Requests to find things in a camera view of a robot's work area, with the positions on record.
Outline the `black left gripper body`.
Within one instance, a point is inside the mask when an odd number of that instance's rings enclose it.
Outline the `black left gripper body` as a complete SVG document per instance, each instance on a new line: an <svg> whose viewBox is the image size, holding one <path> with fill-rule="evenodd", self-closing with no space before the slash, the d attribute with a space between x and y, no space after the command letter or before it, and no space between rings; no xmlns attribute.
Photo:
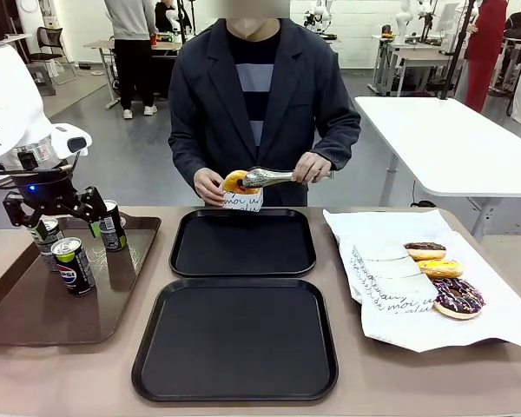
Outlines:
<svg viewBox="0 0 521 417"><path fill-rule="evenodd" d="M72 176L72 168L57 168L13 175L12 179L25 205L51 216L68 215L80 205Z"/></svg>

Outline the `person's left hand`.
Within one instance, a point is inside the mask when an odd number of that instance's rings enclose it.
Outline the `person's left hand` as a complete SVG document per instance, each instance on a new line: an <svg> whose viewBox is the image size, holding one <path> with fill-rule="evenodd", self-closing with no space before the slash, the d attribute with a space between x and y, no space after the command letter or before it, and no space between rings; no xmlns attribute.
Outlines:
<svg viewBox="0 0 521 417"><path fill-rule="evenodd" d="M302 184L316 183L332 170L332 164L323 156L313 152L304 153L292 173L292 180Z"/></svg>

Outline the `person's right hand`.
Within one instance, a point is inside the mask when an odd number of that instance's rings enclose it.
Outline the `person's right hand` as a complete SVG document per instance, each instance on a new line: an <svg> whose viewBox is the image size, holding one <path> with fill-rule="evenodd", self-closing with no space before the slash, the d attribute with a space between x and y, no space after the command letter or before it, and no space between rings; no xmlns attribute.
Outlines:
<svg viewBox="0 0 521 417"><path fill-rule="evenodd" d="M207 204L222 207L224 203L224 179L212 169L201 168L194 174L195 193Z"/></svg>

